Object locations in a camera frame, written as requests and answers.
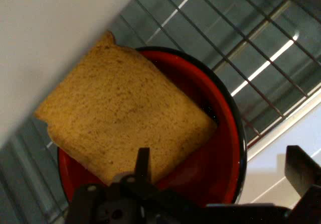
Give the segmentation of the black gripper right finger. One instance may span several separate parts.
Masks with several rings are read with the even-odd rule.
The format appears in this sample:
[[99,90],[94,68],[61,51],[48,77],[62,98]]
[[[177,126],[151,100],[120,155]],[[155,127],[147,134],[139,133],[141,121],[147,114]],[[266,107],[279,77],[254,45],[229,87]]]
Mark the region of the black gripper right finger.
[[320,223],[320,166],[298,145],[287,146],[285,177],[300,196],[287,223]]

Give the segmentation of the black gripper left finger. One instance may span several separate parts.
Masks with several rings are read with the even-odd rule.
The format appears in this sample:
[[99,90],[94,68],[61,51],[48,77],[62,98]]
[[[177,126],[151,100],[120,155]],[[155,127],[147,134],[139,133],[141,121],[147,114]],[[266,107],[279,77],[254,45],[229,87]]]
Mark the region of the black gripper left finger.
[[90,183],[77,188],[66,223],[203,223],[202,208],[170,189],[151,183],[150,149],[140,148],[134,173],[110,186]]

